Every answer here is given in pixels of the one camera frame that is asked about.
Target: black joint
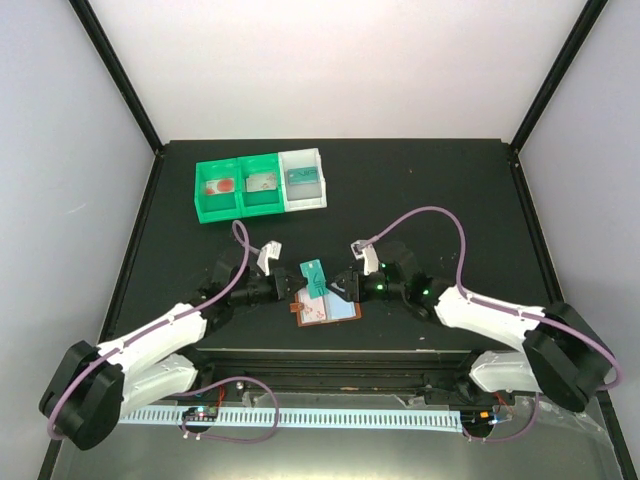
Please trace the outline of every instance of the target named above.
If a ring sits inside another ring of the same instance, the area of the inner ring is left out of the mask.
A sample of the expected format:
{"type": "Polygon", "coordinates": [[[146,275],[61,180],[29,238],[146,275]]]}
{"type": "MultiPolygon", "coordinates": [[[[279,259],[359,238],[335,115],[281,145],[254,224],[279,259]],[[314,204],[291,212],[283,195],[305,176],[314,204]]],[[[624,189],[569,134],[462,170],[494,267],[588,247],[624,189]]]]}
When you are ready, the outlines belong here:
{"type": "MultiPolygon", "coordinates": [[[[570,305],[556,303],[544,314],[583,333],[609,351],[570,305]]],[[[584,411],[591,397],[604,385],[611,364],[582,340],[542,323],[525,336],[524,351],[542,392],[567,410],[584,411]]]]}
{"type": "MultiPolygon", "coordinates": [[[[40,400],[40,412],[50,417],[71,382],[98,358],[98,349],[87,342],[78,342],[69,348],[40,400]]],[[[123,386],[121,367],[102,363],[78,385],[62,406],[55,422],[56,430],[80,450],[95,447],[118,424],[123,386]]]]}

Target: green object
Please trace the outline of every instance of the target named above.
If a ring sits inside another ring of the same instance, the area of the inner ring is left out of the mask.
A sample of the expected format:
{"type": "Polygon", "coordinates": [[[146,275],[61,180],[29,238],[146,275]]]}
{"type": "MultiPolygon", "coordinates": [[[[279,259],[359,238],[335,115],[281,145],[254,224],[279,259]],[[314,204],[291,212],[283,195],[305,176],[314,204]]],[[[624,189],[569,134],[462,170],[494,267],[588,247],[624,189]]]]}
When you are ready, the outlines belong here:
{"type": "Polygon", "coordinates": [[[270,213],[284,212],[282,201],[282,185],[280,184],[280,166],[278,154],[254,155],[252,157],[239,157],[240,177],[242,179],[241,210],[243,217],[267,215],[270,213]],[[247,192],[247,178],[256,173],[275,173],[278,186],[275,190],[263,190],[261,192],[247,192]]]}
{"type": "Polygon", "coordinates": [[[229,158],[196,164],[194,202],[200,223],[241,217],[283,213],[282,185],[278,154],[229,158]],[[275,173],[275,190],[247,192],[247,178],[258,173],[275,173]],[[222,193],[233,183],[233,190],[222,193]]]}
{"type": "Polygon", "coordinates": [[[300,271],[307,279],[307,290],[309,290],[310,298],[322,297],[329,293],[327,289],[327,280],[324,277],[322,264],[320,260],[310,260],[300,264],[300,271]]]}
{"type": "Polygon", "coordinates": [[[318,183],[318,169],[316,167],[291,168],[287,170],[287,181],[291,185],[318,183]]]}

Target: white wall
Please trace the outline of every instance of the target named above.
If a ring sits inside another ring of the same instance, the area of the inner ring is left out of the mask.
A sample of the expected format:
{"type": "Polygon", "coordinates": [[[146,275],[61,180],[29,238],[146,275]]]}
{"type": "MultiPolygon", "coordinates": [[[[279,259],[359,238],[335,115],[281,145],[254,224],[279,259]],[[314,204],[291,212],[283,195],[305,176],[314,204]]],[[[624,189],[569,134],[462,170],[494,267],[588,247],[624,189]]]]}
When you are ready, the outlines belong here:
{"type": "Polygon", "coordinates": [[[511,141],[585,0],[93,0],[164,141],[511,141]]]}
{"type": "Polygon", "coordinates": [[[68,2],[4,2],[0,45],[0,477],[33,479],[38,401],[97,338],[152,154],[68,2]]]}
{"type": "Polygon", "coordinates": [[[566,298],[625,367],[640,467],[640,2],[609,2],[522,153],[566,298]]]}

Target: purple cable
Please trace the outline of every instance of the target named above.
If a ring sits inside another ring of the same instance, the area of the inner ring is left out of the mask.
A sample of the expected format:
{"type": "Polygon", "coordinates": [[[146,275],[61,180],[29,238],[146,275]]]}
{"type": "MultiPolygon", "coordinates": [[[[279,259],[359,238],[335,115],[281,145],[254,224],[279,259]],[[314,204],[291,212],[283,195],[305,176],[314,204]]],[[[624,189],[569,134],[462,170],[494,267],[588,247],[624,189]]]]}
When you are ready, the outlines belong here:
{"type": "MultiPolygon", "coordinates": [[[[243,247],[245,246],[245,243],[247,245],[249,245],[249,241],[248,240],[243,240],[240,235],[238,235],[238,231],[236,230],[236,222],[233,222],[233,224],[231,224],[231,231],[233,232],[233,236],[236,238],[236,241],[242,245],[243,247]]],[[[246,231],[243,232],[244,238],[248,239],[249,237],[246,235],[246,231]]],[[[251,253],[253,253],[254,255],[259,255],[260,254],[260,249],[256,248],[256,247],[252,247],[251,245],[249,245],[249,251],[251,253]]]]}
{"type": "Polygon", "coordinates": [[[540,394],[536,393],[533,402],[534,402],[533,403],[533,411],[531,412],[531,417],[529,418],[529,421],[527,422],[527,424],[524,426],[524,428],[522,430],[514,433],[513,435],[509,435],[508,437],[502,437],[502,438],[474,437],[469,432],[467,432],[467,429],[464,428],[464,427],[462,427],[462,433],[469,440],[478,440],[478,441],[480,441],[482,443],[504,443],[504,442],[510,442],[512,440],[517,440],[518,438],[523,437],[527,433],[529,433],[529,430],[531,430],[533,428],[533,426],[536,424],[536,420],[538,419],[538,416],[540,415],[540,394]]]}
{"type": "MultiPolygon", "coordinates": [[[[225,385],[227,383],[231,383],[231,382],[250,382],[250,383],[254,383],[256,385],[258,385],[260,388],[262,388],[265,392],[267,392],[271,398],[273,399],[273,406],[276,410],[275,412],[275,419],[273,421],[273,425],[271,425],[271,427],[269,428],[269,430],[264,434],[264,435],[260,435],[259,437],[256,438],[233,438],[233,437],[224,437],[221,435],[209,435],[209,434],[199,434],[199,436],[201,438],[206,438],[209,440],[221,440],[223,442],[231,442],[231,443],[243,443],[245,445],[248,444],[252,444],[252,443],[259,443],[259,442],[263,442],[264,440],[267,440],[268,438],[271,438],[273,436],[274,433],[276,433],[276,430],[278,428],[278,421],[280,418],[280,404],[278,403],[278,399],[276,398],[275,394],[273,393],[273,390],[271,390],[266,384],[262,383],[260,380],[257,380],[255,378],[251,378],[251,377],[230,377],[230,378],[225,378],[224,380],[220,380],[219,382],[215,382],[212,383],[211,385],[207,385],[206,387],[202,387],[199,388],[198,390],[193,390],[191,392],[184,392],[184,393],[176,393],[172,396],[174,397],[189,397],[191,395],[197,395],[199,393],[204,393],[207,392],[209,390],[213,390],[214,388],[220,387],[222,385],[225,385]]],[[[198,436],[198,434],[195,434],[193,432],[189,432],[187,430],[186,427],[187,424],[187,419],[185,418],[185,420],[182,422],[182,431],[184,432],[185,435],[195,435],[198,436]]]]}
{"type": "Polygon", "coordinates": [[[247,232],[247,228],[244,226],[244,224],[240,220],[233,221],[233,223],[231,224],[231,230],[233,230],[234,235],[236,234],[236,231],[235,231],[236,226],[240,228],[240,231],[242,232],[242,236],[244,237],[244,240],[243,240],[243,239],[238,239],[238,237],[236,236],[236,239],[238,240],[240,245],[244,247],[244,255],[242,256],[242,262],[240,263],[240,268],[238,269],[238,273],[236,273],[236,276],[233,277],[233,279],[229,282],[229,284],[226,287],[224,287],[222,290],[220,290],[220,292],[217,295],[214,295],[212,298],[210,298],[206,302],[201,303],[197,307],[193,307],[191,310],[187,310],[186,312],[179,313],[178,315],[176,315],[176,318],[175,318],[176,320],[186,317],[188,315],[191,315],[192,313],[199,312],[200,310],[203,310],[208,306],[213,305],[222,297],[224,297],[227,293],[229,293],[231,289],[236,286],[236,283],[238,283],[238,281],[240,280],[240,277],[242,276],[242,272],[244,272],[244,269],[247,268],[247,263],[249,263],[249,252],[253,247],[249,245],[249,232],[247,232]]]}
{"type": "MultiPolygon", "coordinates": [[[[249,232],[247,232],[246,227],[244,226],[244,224],[241,221],[234,220],[233,224],[231,225],[231,228],[232,228],[233,233],[236,236],[236,239],[238,240],[238,242],[240,242],[240,244],[244,247],[244,255],[242,257],[242,263],[240,263],[240,268],[238,269],[238,272],[236,273],[235,277],[233,277],[233,279],[229,282],[229,284],[225,288],[223,288],[220,291],[220,293],[215,295],[213,298],[210,298],[206,302],[201,303],[197,307],[193,307],[190,310],[187,310],[185,312],[179,313],[178,315],[175,316],[174,321],[175,320],[179,320],[181,318],[184,318],[184,317],[186,317],[188,315],[191,315],[192,313],[199,312],[200,310],[202,310],[204,308],[207,308],[208,306],[214,304],[215,302],[220,300],[220,298],[224,297],[227,293],[229,293],[229,291],[240,280],[240,277],[242,276],[242,272],[244,272],[244,269],[247,267],[247,263],[249,262],[249,250],[251,248],[253,248],[253,247],[251,247],[251,245],[249,245],[249,232]],[[235,230],[236,226],[238,228],[240,228],[240,231],[242,232],[242,235],[243,235],[244,239],[240,239],[238,237],[238,235],[236,234],[236,230],[235,230]]],[[[158,323],[156,323],[154,325],[151,325],[151,326],[145,328],[144,330],[138,332],[137,334],[135,334],[131,338],[128,338],[127,340],[125,340],[123,342],[123,348],[129,347],[131,344],[137,342],[142,337],[150,334],[151,332],[154,332],[154,331],[158,330],[159,328],[164,327],[165,325],[169,325],[169,324],[171,324],[171,320],[166,319],[166,320],[163,320],[161,322],[158,322],[158,323]]],[[[109,351],[108,353],[106,353],[104,355],[101,355],[100,358],[98,358],[97,360],[94,360],[93,362],[91,362],[87,366],[87,368],[85,368],[73,380],[73,382],[71,382],[71,384],[69,384],[67,389],[62,393],[62,395],[60,396],[60,400],[58,400],[58,402],[56,403],[55,407],[53,407],[53,410],[51,411],[51,415],[49,415],[49,420],[47,421],[47,433],[49,434],[49,436],[53,440],[63,440],[65,438],[64,435],[60,435],[60,434],[56,433],[55,424],[56,424],[56,420],[58,419],[58,415],[60,414],[60,410],[62,410],[62,407],[64,406],[66,401],[69,399],[69,397],[73,394],[75,389],[78,388],[78,385],[80,385],[80,383],[85,378],[87,378],[91,372],[93,372],[96,368],[98,368],[100,365],[102,365],[108,358],[112,357],[113,355],[116,355],[117,353],[120,353],[121,351],[122,350],[120,350],[119,348],[114,348],[113,350],[109,351]]]]}
{"type": "Polygon", "coordinates": [[[453,213],[451,213],[449,210],[446,210],[446,209],[444,209],[442,207],[419,207],[419,208],[416,208],[414,210],[411,210],[410,212],[405,213],[400,218],[398,218],[396,221],[391,223],[391,225],[389,225],[387,228],[385,228],[378,235],[374,235],[369,240],[364,242],[363,247],[377,242],[382,237],[384,237],[387,233],[389,233],[391,230],[396,228],[400,223],[404,222],[406,219],[414,216],[415,214],[422,213],[422,212],[438,212],[438,213],[442,213],[443,215],[446,215],[447,217],[449,217],[451,219],[451,221],[455,224],[456,228],[458,229],[458,235],[460,236],[460,258],[458,259],[458,267],[456,268],[456,287],[458,288],[458,291],[460,292],[460,295],[462,295],[463,297],[467,298],[470,302],[473,302],[473,303],[475,303],[477,305],[481,305],[483,307],[492,308],[492,309],[497,310],[499,312],[508,313],[510,315],[514,315],[514,316],[517,316],[517,317],[522,316],[523,318],[528,318],[529,320],[535,320],[535,321],[543,323],[545,325],[549,325],[550,327],[557,328],[558,330],[562,330],[563,332],[568,333],[569,335],[572,335],[573,337],[575,337],[578,340],[584,342],[586,345],[588,345],[593,350],[598,352],[604,358],[606,358],[607,361],[613,367],[613,369],[616,371],[615,380],[613,380],[611,383],[603,385],[602,387],[599,388],[599,390],[608,390],[610,388],[613,388],[613,387],[616,387],[616,386],[620,385],[620,383],[624,379],[624,374],[622,373],[622,366],[620,365],[620,363],[618,362],[616,357],[614,357],[611,354],[611,352],[609,352],[609,350],[607,350],[605,347],[600,345],[595,340],[589,338],[588,336],[586,336],[585,334],[577,331],[574,328],[571,328],[571,327],[569,327],[567,325],[564,325],[563,323],[557,322],[555,320],[551,320],[550,318],[547,318],[544,315],[536,315],[536,314],[528,313],[528,312],[522,312],[521,313],[515,308],[509,308],[509,307],[505,307],[505,306],[502,306],[502,305],[497,305],[497,304],[495,304],[493,302],[489,302],[489,301],[486,301],[486,300],[475,298],[472,293],[467,291],[467,289],[462,285],[462,267],[464,266],[464,260],[465,260],[465,256],[466,256],[466,253],[467,253],[467,240],[466,240],[466,237],[465,237],[465,234],[464,234],[464,229],[462,228],[462,224],[460,223],[460,220],[458,220],[458,218],[453,213]]]}

